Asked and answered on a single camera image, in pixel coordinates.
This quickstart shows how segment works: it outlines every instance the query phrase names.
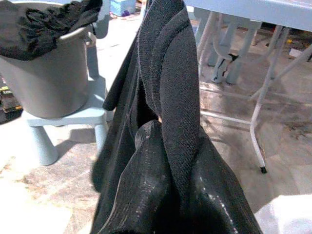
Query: plastic bucket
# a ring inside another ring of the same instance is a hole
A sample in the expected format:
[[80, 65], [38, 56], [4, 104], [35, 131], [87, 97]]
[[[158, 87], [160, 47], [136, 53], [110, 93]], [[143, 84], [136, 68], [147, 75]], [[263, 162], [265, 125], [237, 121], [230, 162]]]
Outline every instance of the plastic bucket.
[[[18, 1], [39, 10], [58, 3]], [[58, 118], [79, 109], [88, 97], [86, 38], [95, 37], [79, 28], [57, 40], [57, 48], [41, 57], [22, 61], [0, 56], [0, 71], [28, 113], [41, 118]]]

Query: bucket handle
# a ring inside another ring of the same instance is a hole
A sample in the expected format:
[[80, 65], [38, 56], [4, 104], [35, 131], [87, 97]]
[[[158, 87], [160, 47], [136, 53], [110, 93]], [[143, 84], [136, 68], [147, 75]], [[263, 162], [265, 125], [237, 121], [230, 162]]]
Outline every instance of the bucket handle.
[[93, 47], [97, 43], [97, 37], [93, 33], [88, 32], [84, 38], [84, 42], [85, 42], [87, 48]]

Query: black fabric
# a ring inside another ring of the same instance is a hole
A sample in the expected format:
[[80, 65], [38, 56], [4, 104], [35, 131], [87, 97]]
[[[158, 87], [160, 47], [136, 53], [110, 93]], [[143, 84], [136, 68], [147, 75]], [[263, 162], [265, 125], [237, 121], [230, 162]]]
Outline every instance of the black fabric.
[[161, 136], [161, 124], [144, 124], [136, 151], [120, 176], [112, 212], [99, 234], [172, 233], [178, 206]]
[[97, 21], [102, 0], [73, 1], [44, 11], [0, 1], [0, 55], [32, 60], [57, 47], [57, 39]]
[[194, 233], [262, 233], [235, 174], [202, 128], [190, 194]]
[[[192, 169], [198, 162], [207, 163], [207, 161], [209, 161], [209, 165], [202, 164], [201, 166], [215, 167], [212, 172], [218, 172], [218, 174], [213, 176], [207, 171], [203, 171], [206, 185], [210, 186], [209, 191], [215, 191], [217, 195], [222, 196], [224, 204], [231, 207], [230, 215], [233, 217], [232, 222], [235, 227], [240, 222], [242, 225], [248, 223], [244, 219], [250, 219], [256, 226], [255, 229], [248, 225], [245, 229], [237, 227], [236, 229], [240, 231], [238, 233], [245, 233], [244, 230], [251, 230], [248, 233], [260, 233], [243, 194], [240, 194], [243, 199], [235, 200], [236, 197], [227, 192], [230, 189], [241, 192], [234, 174], [223, 161], [220, 161], [219, 154], [216, 151], [211, 151], [212, 145], [208, 144], [209, 139], [206, 140], [208, 148], [204, 147], [203, 140], [199, 139], [197, 69], [195, 38], [183, 1], [154, 0], [103, 105], [106, 110], [111, 111], [116, 108], [116, 111], [104, 147], [93, 168], [92, 180], [96, 190], [101, 194], [94, 217], [92, 234], [97, 234], [100, 230], [106, 230], [103, 233], [120, 231], [115, 229], [116, 226], [120, 227], [122, 222], [127, 223], [128, 218], [131, 219], [134, 215], [133, 208], [130, 212], [125, 212], [123, 217], [119, 212], [126, 204], [131, 202], [137, 204], [141, 198], [129, 195], [128, 199], [131, 200], [129, 201], [117, 190], [124, 193], [128, 189], [129, 192], [141, 194], [142, 197], [149, 196], [148, 194], [144, 195], [146, 191], [139, 190], [138, 184], [133, 184], [136, 189], [132, 186], [127, 187], [130, 181], [126, 179], [125, 175], [132, 179], [139, 179], [141, 177], [138, 174], [141, 168], [148, 167], [148, 165], [144, 165], [144, 161], [141, 162], [142, 165], [135, 163], [136, 166], [129, 161], [133, 155], [136, 155], [135, 157], [145, 155], [145, 150], [151, 152], [147, 148], [136, 148], [135, 136], [141, 127], [151, 120], [155, 122], [158, 117], [162, 122], [161, 136], [153, 135], [153, 138], [156, 141], [160, 138], [163, 139], [170, 166], [171, 191], [172, 196], [175, 197], [172, 205], [176, 204], [174, 207], [177, 207], [178, 213], [178, 215], [172, 215], [171, 223], [172, 227], [180, 227], [176, 233], [194, 233], [193, 231], [201, 233], [203, 230], [194, 227], [200, 221], [197, 217], [201, 217], [203, 214], [204, 220], [207, 220], [211, 214], [210, 210], [215, 210], [217, 207], [213, 202], [205, 199], [202, 200], [205, 202], [203, 204], [196, 203], [201, 201], [196, 199], [197, 195], [203, 197], [205, 195], [194, 189], [198, 185], [199, 174], [194, 174]], [[232, 185], [225, 183], [223, 176], [231, 177], [227, 179], [234, 183]], [[117, 189], [118, 182], [122, 183], [123, 188]], [[199, 210], [200, 214], [194, 212], [193, 207], [200, 207], [202, 209]], [[233, 212], [236, 208], [240, 209], [237, 211], [237, 216]], [[229, 226], [230, 219], [225, 210], [219, 209], [212, 214], [220, 217], [217, 219], [218, 222], [213, 227], [207, 225], [207, 230], [202, 233], [214, 233], [214, 230], [235, 233]], [[153, 213], [146, 215], [150, 220]], [[107, 223], [110, 223], [110, 228], [106, 227], [105, 229]], [[204, 222], [200, 222], [198, 226], [200, 227], [200, 225], [203, 226]], [[123, 233], [149, 233], [151, 230], [150, 228], [143, 231], [141, 229], [133, 230], [129, 228], [129, 225], [127, 228], [123, 227]], [[169, 228], [167, 233], [175, 232]]]
[[3, 110], [0, 110], [0, 124], [4, 124], [19, 118], [22, 112], [23, 110], [5, 113]]
[[95, 234], [259, 234], [239, 182], [201, 129], [191, 173], [189, 216], [179, 215], [161, 124], [142, 125], [112, 211]]

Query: white table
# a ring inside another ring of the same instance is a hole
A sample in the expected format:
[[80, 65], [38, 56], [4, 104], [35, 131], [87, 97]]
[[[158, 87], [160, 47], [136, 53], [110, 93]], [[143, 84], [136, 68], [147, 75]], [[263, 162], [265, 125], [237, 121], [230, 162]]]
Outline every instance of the white table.
[[[289, 29], [296, 28], [304, 31], [312, 31], [312, 0], [185, 0], [185, 4], [211, 11], [203, 33], [204, 39], [201, 39], [199, 46], [205, 44], [203, 40], [207, 40], [208, 36], [210, 37], [210, 40], [214, 37], [213, 30], [217, 19], [217, 13], [221, 13], [221, 18], [223, 14], [228, 14], [252, 20], [273, 23], [277, 25], [268, 50], [268, 52], [273, 51], [273, 49], [275, 48], [275, 52], [270, 61], [270, 66], [265, 77], [263, 86], [249, 98], [250, 100], [253, 100], [259, 96], [251, 120], [247, 121], [243, 119], [237, 119], [223, 116], [220, 114], [201, 111], [201, 114], [206, 116], [250, 125], [250, 134], [256, 156], [259, 161], [259, 166], [261, 168], [261, 172], [266, 173], [267, 170], [265, 167], [264, 158], [261, 154], [258, 142], [255, 138], [254, 129], [257, 124], [257, 118], [264, 97], [269, 89], [270, 84], [278, 80], [279, 78], [282, 78], [293, 67], [295, 67], [299, 62], [307, 59], [312, 53], [311, 45], [299, 57], [292, 61], [287, 67], [285, 67], [282, 72], [274, 75], [275, 65], [278, 61], [278, 57], [281, 55], [282, 48], [287, 39]], [[226, 60], [231, 60], [229, 55], [223, 54], [222, 50], [218, 47], [218, 43], [214, 43], [214, 49], [216, 50], [218, 55]], [[205, 49], [203, 51], [201, 49], [197, 51], [199, 52], [198, 58], [201, 57], [201, 53], [205, 53]], [[261, 56], [261, 58], [266, 58], [268, 55], [269, 53], [265, 53], [265, 55]], [[250, 63], [250, 61], [248, 61], [248, 59], [244, 59], [244, 57], [238, 58], [235, 62]]]

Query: stool leg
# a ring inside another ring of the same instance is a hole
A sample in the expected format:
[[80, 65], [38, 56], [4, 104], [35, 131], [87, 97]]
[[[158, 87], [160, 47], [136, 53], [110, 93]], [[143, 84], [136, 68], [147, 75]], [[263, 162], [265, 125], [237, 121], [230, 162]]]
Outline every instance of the stool leg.
[[[226, 53], [230, 52], [231, 44], [232, 44], [233, 38], [235, 36], [236, 30], [237, 30], [236, 22], [231, 22], [228, 26], [228, 30], [226, 31], [225, 35], [223, 36], [223, 38], [220, 42], [220, 46], [222, 48], [224, 48]], [[216, 53], [213, 46], [212, 46], [211, 50], [212, 51], [211, 51], [209, 58], [208, 58], [208, 65], [209, 66], [215, 66], [217, 61], [218, 61], [218, 54]]]
[[103, 124], [96, 125], [94, 130], [96, 133], [97, 150], [101, 150], [104, 146], [108, 132], [108, 126], [106, 121], [104, 121]]
[[59, 158], [58, 152], [42, 126], [30, 127], [33, 148], [40, 165], [50, 165]]
[[[237, 30], [237, 23], [231, 22], [229, 24], [228, 30], [226, 32], [226, 35], [222, 39], [220, 46], [222, 50], [227, 54], [231, 50], [231, 43], [233, 38], [235, 37], [235, 33]], [[211, 81], [214, 83], [221, 83], [224, 80], [223, 72], [226, 70], [227, 62], [224, 61], [223, 58], [218, 58], [217, 63], [214, 67], [214, 74], [211, 77]]]

